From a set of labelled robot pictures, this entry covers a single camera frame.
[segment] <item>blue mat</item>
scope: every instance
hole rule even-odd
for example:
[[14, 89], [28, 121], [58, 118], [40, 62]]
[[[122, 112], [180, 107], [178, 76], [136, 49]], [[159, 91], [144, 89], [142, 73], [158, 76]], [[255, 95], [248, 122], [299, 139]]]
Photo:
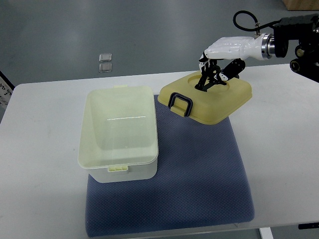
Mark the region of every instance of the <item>blue mat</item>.
[[203, 125], [157, 102], [158, 171], [147, 180], [98, 183], [90, 175], [89, 237], [248, 222], [254, 207], [226, 118]]

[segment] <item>gray floor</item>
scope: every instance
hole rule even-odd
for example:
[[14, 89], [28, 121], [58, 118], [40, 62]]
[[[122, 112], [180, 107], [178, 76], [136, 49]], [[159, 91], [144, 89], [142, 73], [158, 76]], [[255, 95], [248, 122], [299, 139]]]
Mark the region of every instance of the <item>gray floor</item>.
[[[281, 0], [2, 0], [0, 69], [15, 86], [197, 70], [202, 52], [220, 37], [252, 36], [232, 23], [234, 13], [242, 9], [253, 12], [261, 24], [310, 13], [287, 11]], [[253, 27], [250, 18], [238, 19]], [[290, 42], [286, 58], [247, 59], [246, 66], [289, 63], [296, 45]], [[113, 54], [112, 72], [98, 72], [101, 53]], [[0, 109], [0, 120], [3, 114]], [[319, 237], [319, 230], [299, 231], [298, 226], [272, 230], [275, 239]], [[257, 230], [247, 230], [178, 238], [260, 236]]]

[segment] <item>container lid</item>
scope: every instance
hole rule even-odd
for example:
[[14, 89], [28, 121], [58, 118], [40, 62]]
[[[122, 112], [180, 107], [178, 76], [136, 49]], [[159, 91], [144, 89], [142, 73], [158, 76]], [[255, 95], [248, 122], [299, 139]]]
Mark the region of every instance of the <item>container lid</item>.
[[94, 90], [87, 96], [78, 162], [85, 169], [152, 163], [158, 155], [150, 87]]
[[207, 92], [195, 89], [201, 77], [197, 71], [164, 86], [158, 101], [182, 117], [203, 124], [217, 124], [252, 97], [248, 82], [233, 78], [226, 85], [214, 85]]

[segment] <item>cardboard box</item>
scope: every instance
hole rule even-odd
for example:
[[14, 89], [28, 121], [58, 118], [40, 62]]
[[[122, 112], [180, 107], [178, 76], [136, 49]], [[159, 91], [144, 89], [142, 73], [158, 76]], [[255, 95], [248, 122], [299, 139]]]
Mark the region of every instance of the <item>cardboard box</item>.
[[319, 0], [283, 0], [289, 11], [319, 10]]

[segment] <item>plastic storage box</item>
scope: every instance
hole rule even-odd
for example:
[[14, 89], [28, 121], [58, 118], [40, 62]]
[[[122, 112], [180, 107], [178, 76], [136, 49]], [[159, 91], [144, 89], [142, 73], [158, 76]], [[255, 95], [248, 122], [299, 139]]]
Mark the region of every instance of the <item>plastic storage box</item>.
[[150, 87], [94, 90], [87, 96], [79, 165], [100, 183], [152, 178], [158, 137]]

